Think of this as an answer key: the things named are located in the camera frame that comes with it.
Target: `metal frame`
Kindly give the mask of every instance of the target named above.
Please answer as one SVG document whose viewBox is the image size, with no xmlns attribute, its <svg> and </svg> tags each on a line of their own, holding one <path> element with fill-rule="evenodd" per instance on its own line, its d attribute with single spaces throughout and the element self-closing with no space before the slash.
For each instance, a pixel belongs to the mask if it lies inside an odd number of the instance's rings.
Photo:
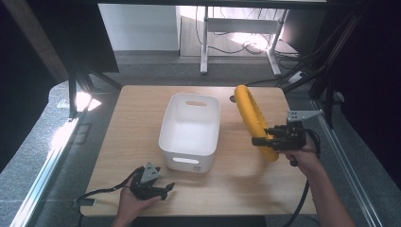
<svg viewBox="0 0 401 227">
<path fill-rule="evenodd" d="M 347 40 L 349 39 L 350 35 L 354 31 L 355 27 L 357 26 L 358 22 L 360 21 L 365 8 L 361 8 L 358 10 L 353 10 L 351 13 L 351 17 L 346 24 L 345 29 L 342 31 L 339 39 L 337 40 L 336 45 L 330 52 L 327 60 L 324 64 L 316 71 L 316 73 L 310 74 L 292 84 L 285 87 L 283 89 L 284 93 L 288 93 L 293 89 L 313 80 L 316 81 L 313 83 L 312 87 L 309 90 L 309 96 L 311 99 L 318 99 L 321 97 L 324 90 L 326 90 L 325 95 L 325 105 L 324 105 L 324 118 L 330 128 L 333 128 L 332 123 L 332 110 L 333 110 L 333 103 L 334 103 L 334 76 L 332 72 L 332 67 L 337 59 L 337 56 L 342 50 L 342 47 L 346 44 Z"/>
<path fill-rule="evenodd" d="M 71 135 L 74 133 L 74 130 L 79 123 L 79 120 L 86 111 L 87 108 L 85 108 L 83 112 L 77 113 L 73 119 L 69 119 L 64 124 L 64 127 L 66 127 L 66 129 L 68 130 L 68 133 L 65 134 L 64 141 L 58 147 L 53 148 L 50 151 L 51 155 L 49 155 L 44 162 L 41 171 L 39 172 L 38 176 L 35 179 L 35 182 L 32 184 L 28 193 L 26 194 L 26 198 L 24 199 L 10 226 L 17 227 L 26 226 L 28 224 L 33 212 L 36 209 L 39 199 L 46 189 L 47 184 L 50 182 L 50 178 L 57 167 L 57 163 L 59 162 L 62 154 L 65 151 L 65 147 L 67 146 Z"/>
<path fill-rule="evenodd" d="M 311 100 L 311 104 L 314 110 L 319 111 L 321 110 L 321 105 L 316 100 Z M 345 154 L 345 151 L 335 133 L 335 131 L 330 127 L 325 118 L 320 114 L 318 115 L 319 121 L 323 127 L 323 130 L 327 136 L 327 139 L 339 161 L 340 167 L 342 172 L 347 179 L 351 190 L 353 191 L 357 202 L 362 210 L 363 215 L 365 216 L 366 220 L 368 221 L 369 226 L 383 226 L 380 218 L 377 215 L 374 205 L 372 204 L 371 199 L 369 198 L 368 194 L 366 193 L 365 189 L 363 188 L 362 184 L 357 177 L 357 173 L 352 168 L 350 161 Z"/>
<path fill-rule="evenodd" d="M 363 3 L 363 0 L 353 1 L 325 1 L 325 0 L 57 0 L 70 3 L 113 3 L 136 5 L 161 6 L 207 6 L 233 8 L 270 8 L 270 9 L 354 9 Z"/>
<path fill-rule="evenodd" d="M 207 74 L 208 45 L 207 32 L 245 32 L 270 34 L 274 39 L 266 51 L 271 70 L 275 77 L 281 77 L 281 71 L 274 57 L 274 50 L 278 42 L 284 20 L 286 19 L 288 10 L 283 11 L 283 15 L 279 20 L 251 20 L 251 19 L 227 19 L 227 18 L 209 18 L 208 7 L 204 9 L 203 17 L 203 43 L 200 52 L 200 73 Z"/>
</svg>

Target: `hand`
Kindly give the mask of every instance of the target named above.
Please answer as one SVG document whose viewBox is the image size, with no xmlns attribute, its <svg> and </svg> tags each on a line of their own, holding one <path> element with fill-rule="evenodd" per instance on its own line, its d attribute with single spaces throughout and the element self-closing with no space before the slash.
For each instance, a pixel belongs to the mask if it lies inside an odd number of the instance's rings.
<svg viewBox="0 0 401 227">
<path fill-rule="evenodd" d="M 144 209 L 162 199 L 162 197 L 158 196 L 146 201 L 138 200 L 130 191 L 131 181 L 132 179 L 130 179 L 121 190 L 117 216 L 114 220 L 113 227 L 129 226 Z"/>
<path fill-rule="evenodd" d="M 279 153 L 285 154 L 287 159 L 298 161 L 298 167 L 306 175 L 318 171 L 322 167 L 316 156 L 316 149 L 313 141 L 309 136 L 306 137 L 306 144 L 301 149 L 294 150 L 277 150 Z"/>
</svg>

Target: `finger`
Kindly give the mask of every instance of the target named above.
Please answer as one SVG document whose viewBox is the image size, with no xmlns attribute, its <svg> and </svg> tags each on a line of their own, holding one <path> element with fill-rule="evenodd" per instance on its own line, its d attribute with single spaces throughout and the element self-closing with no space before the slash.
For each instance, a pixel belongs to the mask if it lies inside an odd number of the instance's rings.
<svg viewBox="0 0 401 227">
<path fill-rule="evenodd" d="M 291 154 L 286 154 L 286 158 L 288 160 L 290 160 L 290 161 L 294 161 L 295 160 L 295 157 L 293 155 L 291 155 Z"/>
<path fill-rule="evenodd" d="M 309 149 L 313 149 L 313 150 L 315 149 L 315 143 L 309 136 L 306 137 L 306 145 L 305 146 Z"/>
<path fill-rule="evenodd" d="M 127 183 L 125 184 L 125 186 L 131 186 L 131 183 L 132 183 L 132 178 L 130 178 L 130 179 L 127 181 Z"/>
<path fill-rule="evenodd" d="M 295 152 L 298 152 L 299 150 L 297 150 L 297 149 L 288 149 L 288 150 L 276 150 L 278 153 L 281 153 L 281 154 L 286 154 L 286 155 L 288 155 L 288 154 L 290 154 L 290 155 L 293 155 Z"/>
<path fill-rule="evenodd" d="M 152 204 L 154 204 L 154 203 L 156 203 L 158 201 L 161 201 L 161 200 L 162 200 L 161 196 L 152 197 L 150 199 L 147 199 L 147 200 L 143 201 L 143 204 L 144 204 L 145 207 L 148 207 L 148 206 L 151 206 Z"/>
</svg>

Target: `black cable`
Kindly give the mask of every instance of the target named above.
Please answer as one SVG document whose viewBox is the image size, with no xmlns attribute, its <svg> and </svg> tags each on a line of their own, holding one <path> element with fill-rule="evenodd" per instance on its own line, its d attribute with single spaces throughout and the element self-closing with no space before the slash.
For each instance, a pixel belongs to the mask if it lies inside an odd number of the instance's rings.
<svg viewBox="0 0 401 227">
<path fill-rule="evenodd" d="M 252 85 L 252 84 L 256 84 L 256 83 L 262 83 L 262 82 L 269 82 L 269 81 L 275 81 L 275 80 L 278 80 L 279 78 L 275 78 L 275 79 L 260 79 L 260 80 L 257 80 L 257 81 L 252 81 L 252 82 L 249 82 L 249 83 L 245 83 L 244 85 L 245 86 L 250 86 L 250 85 Z"/>
<path fill-rule="evenodd" d="M 273 15 L 273 19 L 272 19 L 273 21 L 274 21 L 276 13 L 277 13 L 277 9 L 276 9 L 276 11 L 274 12 L 274 15 Z"/>
<path fill-rule="evenodd" d="M 223 16 L 223 18 L 225 18 L 224 13 L 222 12 L 223 7 L 220 7 L 220 14 Z M 215 7 L 213 7 L 213 17 L 215 17 Z M 216 36 L 220 36 L 220 35 L 226 35 L 226 34 L 230 34 L 231 32 L 221 32 L 221 33 L 216 33 L 215 31 L 213 32 L 214 35 Z"/>
<path fill-rule="evenodd" d="M 197 38 L 198 38 L 198 41 L 199 41 L 200 45 L 203 45 L 203 43 L 201 42 L 201 39 L 200 39 L 199 32 L 198 32 L 198 6 L 196 7 L 196 13 L 195 13 L 195 30 L 196 30 Z M 214 32 L 215 35 L 226 35 L 226 34 L 229 34 L 229 33 L 231 33 L 231 32 L 223 32 L 223 33 L 220 33 L 220 34 L 216 34 L 216 33 Z M 271 35 L 269 36 L 269 39 L 267 39 L 264 35 L 262 35 L 262 36 L 263 36 L 263 38 L 265 38 L 265 40 L 267 40 L 268 44 L 267 44 L 267 46 L 266 46 L 265 49 L 260 50 L 260 51 L 257 51 L 257 52 L 252 51 L 252 50 L 249 48 L 250 46 L 252 46 L 253 43 L 251 43 L 251 44 L 246 44 L 248 41 L 247 41 L 247 42 L 244 42 L 244 43 L 242 44 L 242 48 L 239 49 L 239 50 L 236 50 L 236 51 L 225 51 L 225 50 L 222 50 L 222 49 L 218 49 L 218 48 L 216 48 L 216 47 L 213 47 L 213 46 L 207 46 L 207 47 L 208 47 L 208 48 L 211 48 L 211 49 L 215 49 L 215 50 L 220 51 L 220 52 L 225 53 L 225 54 L 236 54 L 236 53 L 239 53 L 239 52 L 241 52 L 241 51 L 243 51 L 243 50 L 246 50 L 246 51 L 249 52 L 250 54 L 257 55 L 257 54 L 262 53 L 263 51 L 265 51 L 265 50 L 269 47 L 269 42 L 270 42 Z"/>
<path fill-rule="evenodd" d="M 314 132 L 313 130 L 310 130 L 310 129 L 305 129 L 305 131 L 307 132 L 307 134 L 309 135 L 310 139 L 312 139 L 313 143 L 315 144 L 316 156 L 318 157 L 318 159 L 320 159 L 320 157 L 321 157 L 321 139 L 319 138 L 319 135 L 316 132 Z M 302 207 L 304 206 L 306 195 L 307 195 L 308 191 L 309 191 L 309 182 L 306 181 L 305 187 L 304 187 L 304 192 L 303 192 L 303 194 L 301 196 L 301 199 L 300 199 L 300 201 L 298 203 L 298 206 L 295 209 L 295 211 L 292 214 L 292 216 L 289 219 L 289 221 L 284 225 L 284 227 L 290 226 L 292 224 L 292 222 L 294 222 L 294 220 L 298 217 Z"/>
<path fill-rule="evenodd" d="M 114 186 L 114 187 L 106 188 L 106 189 L 98 189 L 98 190 L 95 190 L 95 191 L 91 191 L 91 192 L 88 192 L 88 193 L 86 193 L 86 194 L 84 194 L 84 195 L 82 195 L 82 196 L 80 196 L 80 197 L 74 199 L 73 206 L 76 206 L 76 205 L 79 206 L 79 201 L 81 201 L 81 200 L 83 200 L 83 199 L 85 199 L 85 198 L 88 198 L 88 197 L 90 197 L 90 196 L 93 196 L 93 195 L 95 195 L 95 194 L 99 194 L 99 193 L 110 193 L 110 192 L 114 192 L 114 191 L 116 191 L 116 190 L 118 190 L 118 189 L 124 187 L 124 186 L 127 184 L 127 182 L 128 182 L 133 176 L 135 176 L 136 174 L 138 174 L 138 172 L 139 172 L 139 170 L 141 170 L 141 168 L 143 168 L 143 167 L 138 167 L 138 168 L 136 168 L 136 169 L 130 174 L 130 176 L 128 176 L 128 178 L 127 178 L 126 180 L 124 180 L 122 183 L 120 183 L 120 184 L 118 184 L 118 185 L 116 185 L 116 186 Z"/>
<path fill-rule="evenodd" d="M 253 8 L 250 14 L 248 15 L 247 19 L 250 19 L 251 14 L 256 10 L 256 8 Z"/>
<path fill-rule="evenodd" d="M 259 9 L 259 15 L 257 15 L 257 19 L 260 19 L 261 14 L 262 14 L 262 9 Z"/>
<path fill-rule="evenodd" d="M 266 9 L 265 16 L 263 17 L 264 20 L 266 20 L 266 17 L 268 17 L 268 11 L 269 11 L 269 9 Z"/>
<path fill-rule="evenodd" d="M 297 64 L 288 72 L 286 72 L 282 77 L 279 78 L 279 81 L 275 84 L 274 87 L 281 87 L 283 84 L 285 84 L 288 81 L 288 78 L 293 76 L 295 73 L 298 71 L 301 71 L 302 69 L 306 68 L 309 66 L 311 63 L 315 62 L 318 58 L 320 58 L 324 53 L 329 44 L 331 43 L 332 39 L 337 35 L 337 33 L 341 30 L 341 28 L 345 25 L 345 22 L 349 20 L 349 18 L 352 16 L 352 12 L 350 12 L 344 20 L 339 24 L 339 26 L 336 27 L 336 29 L 328 36 L 324 42 L 319 46 L 318 49 L 313 51 L 312 53 L 305 55 L 305 56 L 297 56 L 294 57 L 294 60 L 297 60 Z M 274 54 L 276 55 L 281 55 L 284 56 L 285 54 L 293 54 L 293 53 L 283 53 L 283 52 L 278 52 L 274 51 Z M 311 75 L 317 75 L 321 73 L 322 68 L 320 67 L 318 70 L 315 70 L 313 72 L 310 72 Z M 263 82 L 264 80 L 259 80 L 259 81 L 254 81 L 249 84 L 255 84 L 258 82 Z"/>
<path fill-rule="evenodd" d="M 79 212 L 78 227 L 80 227 L 82 225 L 82 220 L 83 220 L 83 215 L 81 214 L 81 212 Z"/>
<path fill-rule="evenodd" d="M 277 50 L 274 50 L 274 56 L 283 58 L 283 59 L 291 59 L 291 60 L 299 60 L 302 58 L 302 56 L 297 53 L 297 52 L 280 52 Z"/>
<path fill-rule="evenodd" d="M 292 67 L 286 67 L 285 65 L 283 65 L 283 61 L 296 61 L 296 60 L 279 60 L 278 64 L 284 68 L 284 69 L 291 69 Z"/>
</svg>

